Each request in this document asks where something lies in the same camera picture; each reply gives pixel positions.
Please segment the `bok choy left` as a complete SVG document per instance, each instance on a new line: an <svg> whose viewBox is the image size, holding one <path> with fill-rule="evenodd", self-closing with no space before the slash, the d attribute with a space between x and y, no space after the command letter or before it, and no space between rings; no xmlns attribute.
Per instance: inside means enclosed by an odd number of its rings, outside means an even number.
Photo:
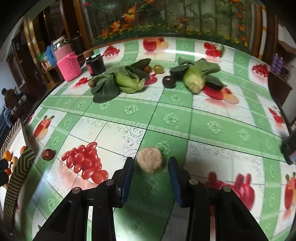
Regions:
<svg viewBox="0 0 296 241"><path fill-rule="evenodd" d="M132 65L111 68L105 73L93 77L96 86L91 88L93 102L105 103L116 98L121 92L136 93L141 91L149 80L149 73L143 68L149 65L150 58L145 58Z"/></svg>

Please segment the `purple bottles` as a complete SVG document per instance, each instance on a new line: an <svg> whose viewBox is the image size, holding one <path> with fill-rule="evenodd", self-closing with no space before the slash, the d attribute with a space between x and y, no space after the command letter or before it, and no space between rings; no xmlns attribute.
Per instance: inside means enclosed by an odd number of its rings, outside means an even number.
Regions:
<svg viewBox="0 0 296 241"><path fill-rule="evenodd" d="M277 74L277 75L280 75L281 73L281 70L282 70L282 67L283 67L283 58L280 57L277 53L274 55L273 57L273 62L272 62L272 65L271 65L271 70Z"/></svg>

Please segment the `wooden cabinet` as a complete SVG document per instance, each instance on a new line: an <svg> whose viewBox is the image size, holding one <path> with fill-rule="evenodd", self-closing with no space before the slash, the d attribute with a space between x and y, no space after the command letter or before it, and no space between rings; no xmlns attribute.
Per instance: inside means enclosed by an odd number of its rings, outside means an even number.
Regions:
<svg viewBox="0 0 296 241"><path fill-rule="evenodd" d="M88 1L38 1L10 34L6 62L19 90L41 97L63 80L58 66L49 65L46 49L64 36L81 62L90 49L83 19Z"/></svg>

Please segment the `red jujube behind orange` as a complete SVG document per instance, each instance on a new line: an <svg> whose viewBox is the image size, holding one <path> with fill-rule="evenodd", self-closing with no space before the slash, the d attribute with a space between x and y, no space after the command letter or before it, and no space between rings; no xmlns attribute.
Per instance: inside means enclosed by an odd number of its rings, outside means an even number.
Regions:
<svg viewBox="0 0 296 241"><path fill-rule="evenodd" d="M45 149L42 153L42 159L45 161L50 161L55 157L55 151L52 149Z"/></svg>

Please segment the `pink knitted-sleeve bottle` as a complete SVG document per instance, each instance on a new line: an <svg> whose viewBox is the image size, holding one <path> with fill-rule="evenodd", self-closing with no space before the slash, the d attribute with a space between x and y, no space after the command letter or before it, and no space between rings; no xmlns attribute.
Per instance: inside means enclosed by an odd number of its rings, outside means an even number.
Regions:
<svg viewBox="0 0 296 241"><path fill-rule="evenodd" d="M65 81L72 81L82 73L77 60L78 56L64 36L53 42L53 51L57 60L57 66Z"/></svg>

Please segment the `longan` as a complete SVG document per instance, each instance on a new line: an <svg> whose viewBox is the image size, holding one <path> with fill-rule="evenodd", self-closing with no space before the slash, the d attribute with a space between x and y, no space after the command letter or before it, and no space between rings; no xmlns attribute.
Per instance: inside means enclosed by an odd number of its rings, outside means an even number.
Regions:
<svg viewBox="0 0 296 241"><path fill-rule="evenodd" d="M18 158L16 156L13 156L12 163L15 165L18 162Z"/></svg>

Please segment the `bok choy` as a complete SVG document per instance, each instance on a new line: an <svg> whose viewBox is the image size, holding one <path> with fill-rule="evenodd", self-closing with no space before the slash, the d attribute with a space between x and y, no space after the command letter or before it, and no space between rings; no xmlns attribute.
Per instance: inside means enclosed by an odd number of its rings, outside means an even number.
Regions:
<svg viewBox="0 0 296 241"><path fill-rule="evenodd" d="M170 76L175 80L182 80L192 93L198 94L206 84L215 90L226 87L219 78L212 75L219 71L221 71L219 64L208 62L205 58L192 61L179 57L178 65L170 69Z"/></svg>
<svg viewBox="0 0 296 241"><path fill-rule="evenodd" d="M136 93L141 91L149 80L149 73L143 68L149 65L150 58L145 58L132 65L111 68L105 73L93 77L96 86L91 88L93 102L105 103L116 98L121 92Z"/></svg>

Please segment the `small brown fruit by grape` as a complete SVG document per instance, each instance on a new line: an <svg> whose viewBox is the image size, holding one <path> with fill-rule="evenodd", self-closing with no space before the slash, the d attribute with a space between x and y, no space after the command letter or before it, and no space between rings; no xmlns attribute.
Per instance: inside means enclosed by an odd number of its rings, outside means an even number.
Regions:
<svg viewBox="0 0 296 241"><path fill-rule="evenodd" d="M143 68L143 71L146 73L152 73L152 68L149 65L147 65Z"/></svg>

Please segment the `dark jar with red label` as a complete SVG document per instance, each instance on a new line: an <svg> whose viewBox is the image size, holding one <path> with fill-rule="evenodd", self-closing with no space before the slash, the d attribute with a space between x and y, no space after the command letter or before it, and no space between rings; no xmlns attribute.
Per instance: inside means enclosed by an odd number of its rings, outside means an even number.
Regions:
<svg viewBox="0 0 296 241"><path fill-rule="evenodd" d="M103 57L99 54L86 59L86 66L91 76L97 76L106 71Z"/></svg>

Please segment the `black device at table edge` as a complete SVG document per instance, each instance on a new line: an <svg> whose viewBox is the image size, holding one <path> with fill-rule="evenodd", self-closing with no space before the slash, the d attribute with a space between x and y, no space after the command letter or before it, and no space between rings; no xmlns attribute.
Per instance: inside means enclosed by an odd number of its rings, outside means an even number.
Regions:
<svg viewBox="0 0 296 241"><path fill-rule="evenodd" d="M295 164L295 133L283 139L280 151L288 165Z"/></svg>

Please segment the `dark plum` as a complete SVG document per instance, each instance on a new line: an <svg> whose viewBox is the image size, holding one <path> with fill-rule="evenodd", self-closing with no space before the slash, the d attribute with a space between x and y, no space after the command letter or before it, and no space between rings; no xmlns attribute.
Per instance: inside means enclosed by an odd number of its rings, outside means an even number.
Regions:
<svg viewBox="0 0 296 241"><path fill-rule="evenodd" d="M176 80L171 75L164 76L162 79L162 84L165 88L174 88L176 85Z"/></svg>

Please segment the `brown kiwi fruit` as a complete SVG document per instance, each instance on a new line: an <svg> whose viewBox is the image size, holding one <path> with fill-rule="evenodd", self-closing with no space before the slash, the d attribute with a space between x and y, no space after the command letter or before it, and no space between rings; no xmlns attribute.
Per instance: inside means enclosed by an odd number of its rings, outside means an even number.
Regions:
<svg viewBox="0 0 296 241"><path fill-rule="evenodd" d="M88 85L89 85L89 87L93 88L96 86L96 82L94 82L93 80L89 80Z"/></svg>

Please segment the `seated person in background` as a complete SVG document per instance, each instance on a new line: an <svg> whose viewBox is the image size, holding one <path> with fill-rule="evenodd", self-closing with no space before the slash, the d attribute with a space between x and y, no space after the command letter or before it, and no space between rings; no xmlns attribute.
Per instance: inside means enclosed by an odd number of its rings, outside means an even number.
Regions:
<svg viewBox="0 0 296 241"><path fill-rule="evenodd" d="M21 97L13 89L3 88L1 93L4 96L4 121L11 128L22 113Z"/></svg>

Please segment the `dark orange with stem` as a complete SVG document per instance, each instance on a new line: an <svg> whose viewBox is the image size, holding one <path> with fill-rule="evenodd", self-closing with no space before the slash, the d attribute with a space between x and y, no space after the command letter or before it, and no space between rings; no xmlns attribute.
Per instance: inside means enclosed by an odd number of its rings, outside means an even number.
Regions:
<svg viewBox="0 0 296 241"><path fill-rule="evenodd" d="M6 174L7 174L8 176L11 175L11 169L10 169L10 168L5 169L4 171L6 172Z"/></svg>

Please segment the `bok choy right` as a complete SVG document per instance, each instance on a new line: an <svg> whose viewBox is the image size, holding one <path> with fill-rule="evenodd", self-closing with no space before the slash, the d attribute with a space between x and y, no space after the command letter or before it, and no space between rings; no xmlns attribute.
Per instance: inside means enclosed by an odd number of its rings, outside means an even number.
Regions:
<svg viewBox="0 0 296 241"><path fill-rule="evenodd" d="M205 58L192 61L179 57L178 65L170 69L170 76L175 80L182 80L192 93L198 94L206 84L215 90L226 87L219 78L212 75L219 71L221 71L219 64L208 62Z"/></svg>

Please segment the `white tray with chevron rim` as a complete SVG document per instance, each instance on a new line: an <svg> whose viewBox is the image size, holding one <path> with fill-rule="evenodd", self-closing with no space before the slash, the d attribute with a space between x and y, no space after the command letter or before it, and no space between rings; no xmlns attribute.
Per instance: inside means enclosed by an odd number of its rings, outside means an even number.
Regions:
<svg viewBox="0 0 296 241"><path fill-rule="evenodd" d="M18 162L15 165L13 165L12 159L9 162L9 168L11 169L9 182L1 186L1 219L6 229L12 232L18 195L23 181L36 157L36 153L28 142L26 130L20 120L16 121L3 141L1 145L1 159L3 159L5 151L10 151L12 158L13 156L18 158ZM26 148L22 155L20 155L22 146L26 146Z"/></svg>

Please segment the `sugarcane piece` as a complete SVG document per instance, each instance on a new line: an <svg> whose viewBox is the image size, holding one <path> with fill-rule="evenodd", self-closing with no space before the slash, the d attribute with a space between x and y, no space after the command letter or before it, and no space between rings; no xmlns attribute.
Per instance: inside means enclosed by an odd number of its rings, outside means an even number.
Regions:
<svg viewBox="0 0 296 241"><path fill-rule="evenodd" d="M155 147L145 147L136 155L138 166L147 173L156 173L164 167L161 151Z"/></svg>

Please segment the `green grape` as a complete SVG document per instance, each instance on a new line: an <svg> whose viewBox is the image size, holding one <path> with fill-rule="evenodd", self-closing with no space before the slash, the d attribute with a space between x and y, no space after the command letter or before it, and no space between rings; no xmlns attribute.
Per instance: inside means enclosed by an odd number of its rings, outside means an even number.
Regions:
<svg viewBox="0 0 296 241"><path fill-rule="evenodd" d="M153 67L153 70L154 70L154 73L156 73L156 74L163 74L165 72L164 67L159 64L155 65Z"/></svg>

